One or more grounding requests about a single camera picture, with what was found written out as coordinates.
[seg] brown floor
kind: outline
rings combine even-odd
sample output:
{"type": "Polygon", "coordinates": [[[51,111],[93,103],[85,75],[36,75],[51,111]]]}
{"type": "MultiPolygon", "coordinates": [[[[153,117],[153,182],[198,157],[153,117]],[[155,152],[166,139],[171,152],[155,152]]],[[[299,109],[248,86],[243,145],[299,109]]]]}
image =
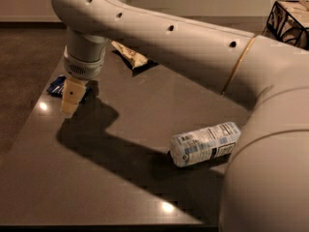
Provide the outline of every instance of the brown floor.
{"type": "Polygon", "coordinates": [[[12,148],[66,43],[64,28],[9,26],[0,28],[0,156],[12,148]]]}

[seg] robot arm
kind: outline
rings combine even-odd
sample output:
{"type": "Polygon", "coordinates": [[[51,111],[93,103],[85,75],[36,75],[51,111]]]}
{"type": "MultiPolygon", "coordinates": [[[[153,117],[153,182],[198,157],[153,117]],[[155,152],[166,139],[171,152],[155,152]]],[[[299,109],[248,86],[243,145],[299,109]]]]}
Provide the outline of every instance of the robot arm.
{"type": "Polygon", "coordinates": [[[131,7],[52,0],[68,25],[68,117],[98,74],[108,40],[255,105],[225,173],[221,231],[308,231],[309,52],[252,33],[131,7]]]}

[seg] gray tabletop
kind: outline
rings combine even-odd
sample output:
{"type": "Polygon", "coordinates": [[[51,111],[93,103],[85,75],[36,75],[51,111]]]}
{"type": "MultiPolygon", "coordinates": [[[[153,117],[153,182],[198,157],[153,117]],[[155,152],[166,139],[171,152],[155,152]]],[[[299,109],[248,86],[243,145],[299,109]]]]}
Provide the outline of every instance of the gray tabletop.
{"type": "Polygon", "coordinates": [[[0,225],[216,225],[227,159],[178,168],[169,140],[248,111],[164,66],[133,71],[112,47],[90,86],[71,120],[42,92],[0,169],[0,225]]]}

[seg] can label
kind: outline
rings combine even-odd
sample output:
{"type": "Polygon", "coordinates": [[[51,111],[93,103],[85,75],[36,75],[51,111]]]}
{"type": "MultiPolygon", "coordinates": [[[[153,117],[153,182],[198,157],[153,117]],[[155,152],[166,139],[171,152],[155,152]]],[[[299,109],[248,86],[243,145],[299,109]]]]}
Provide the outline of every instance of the can label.
{"type": "Polygon", "coordinates": [[[218,158],[232,153],[240,134],[233,122],[178,134],[171,140],[171,156],[180,167],[218,158]]]}

